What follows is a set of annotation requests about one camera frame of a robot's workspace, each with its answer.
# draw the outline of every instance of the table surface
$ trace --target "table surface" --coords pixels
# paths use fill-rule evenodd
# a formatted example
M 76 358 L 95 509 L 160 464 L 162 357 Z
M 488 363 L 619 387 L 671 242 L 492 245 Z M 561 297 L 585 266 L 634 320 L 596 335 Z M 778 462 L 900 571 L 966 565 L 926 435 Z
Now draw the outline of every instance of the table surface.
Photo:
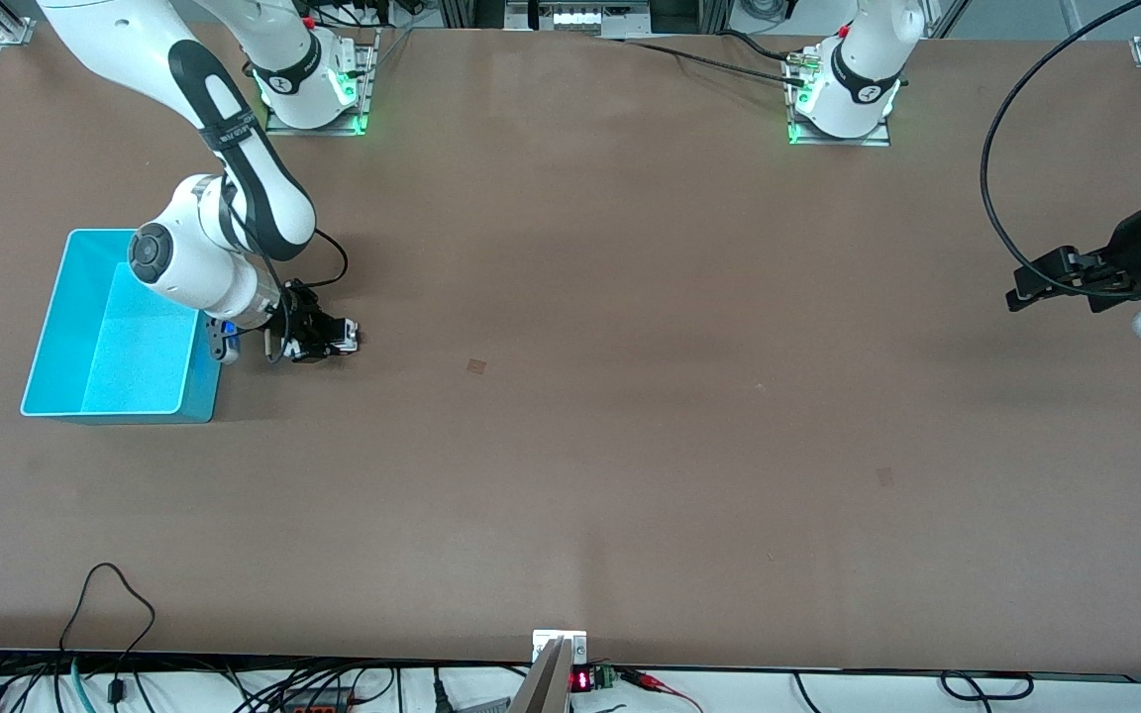
M 646 49 L 418 32 L 371 133 L 276 140 L 363 353 L 89 428 L 17 412 L 64 235 L 216 162 L 40 27 L 0 58 L 0 647 L 54 646 L 108 559 L 146 649 L 521 659 L 573 626 L 653 664 L 1141 673 L 1135 308 L 1010 315 L 978 194 L 1045 48 L 924 41 L 869 149 L 788 146 L 775 86 Z M 993 189 L 1034 253 L 1141 206 L 1126 46 L 1025 91 Z M 141 626 L 110 577 L 90 605 L 73 646 Z

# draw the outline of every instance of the brown table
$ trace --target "brown table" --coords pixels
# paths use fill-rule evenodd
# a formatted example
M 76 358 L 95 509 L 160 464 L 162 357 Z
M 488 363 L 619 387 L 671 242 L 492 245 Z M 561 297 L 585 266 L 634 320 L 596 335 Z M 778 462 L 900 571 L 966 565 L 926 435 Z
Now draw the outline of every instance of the brown table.
M 112 559 L 147 649 L 521 658 L 575 626 L 653 664 L 1141 673 L 1133 307 L 1005 311 L 977 188 L 1045 49 L 925 41 L 896 145 L 855 149 L 646 49 L 418 33 L 371 135 L 277 140 L 361 356 L 248 357 L 212 424 L 82 428 L 17 412 L 64 235 L 216 163 L 41 27 L 0 59 L 0 647 L 54 646 Z M 1126 46 L 1029 87 L 993 186 L 1034 253 L 1141 206 Z M 73 645 L 119 649 L 141 613 L 98 589 Z

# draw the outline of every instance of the black strap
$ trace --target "black strap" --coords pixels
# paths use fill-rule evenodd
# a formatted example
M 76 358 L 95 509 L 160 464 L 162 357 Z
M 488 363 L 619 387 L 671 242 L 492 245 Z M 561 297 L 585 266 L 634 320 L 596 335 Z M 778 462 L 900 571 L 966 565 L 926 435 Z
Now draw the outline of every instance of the black strap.
M 857 104 L 874 104 L 874 102 L 877 102 L 880 96 L 887 94 L 888 90 L 897 83 L 897 79 L 900 78 L 900 72 L 893 73 L 890 78 L 879 81 L 860 76 L 857 72 L 848 68 L 848 64 L 844 63 L 842 42 L 834 46 L 834 54 L 832 56 L 832 63 L 830 63 L 830 68 L 834 70 L 834 79 L 839 80 L 839 84 L 847 87 L 848 94 L 852 96 L 852 100 Z
M 245 107 L 234 116 L 200 127 L 199 133 L 210 151 L 213 151 L 215 154 L 221 154 L 222 151 L 236 148 L 240 141 L 248 139 L 253 133 L 253 127 L 257 125 L 258 118 L 253 115 L 253 108 Z
M 275 71 L 259 67 L 257 64 L 250 64 L 253 67 L 253 72 L 258 73 L 259 80 L 262 80 L 264 87 L 267 87 L 274 94 L 298 94 L 298 88 L 305 79 L 313 75 L 319 67 L 322 55 L 319 38 L 314 35 L 314 33 L 308 34 L 311 37 L 311 46 L 307 49 L 307 54 L 298 59 L 298 64 Z

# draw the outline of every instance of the teal cable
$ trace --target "teal cable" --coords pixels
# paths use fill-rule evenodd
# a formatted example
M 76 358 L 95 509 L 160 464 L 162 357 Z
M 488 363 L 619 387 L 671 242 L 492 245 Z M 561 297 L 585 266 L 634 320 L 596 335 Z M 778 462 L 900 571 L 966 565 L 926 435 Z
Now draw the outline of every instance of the teal cable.
M 95 713 L 95 706 L 91 705 L 91 699 L 87 696 L 87 690 L 82 687 L 82 678 L 78 673 L 78 658 L 74 657 L 72 663 L 68 664 L 68 675 L 73 678 L 73 687 L 78 689 L 78 700 L 82 702 L 82 708 L 87 710 L 87 713 Z

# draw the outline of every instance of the turquoise container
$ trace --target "turquoise container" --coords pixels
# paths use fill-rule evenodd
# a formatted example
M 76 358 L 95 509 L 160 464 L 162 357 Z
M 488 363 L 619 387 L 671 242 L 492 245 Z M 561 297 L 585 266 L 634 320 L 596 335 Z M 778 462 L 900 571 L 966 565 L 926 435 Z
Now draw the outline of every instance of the turquoise container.
M 221 365 L 203 311 L 131 274 L 132 229 L 75 229 L 41 324 L 19 414 L 76 424 L 203 424 Z

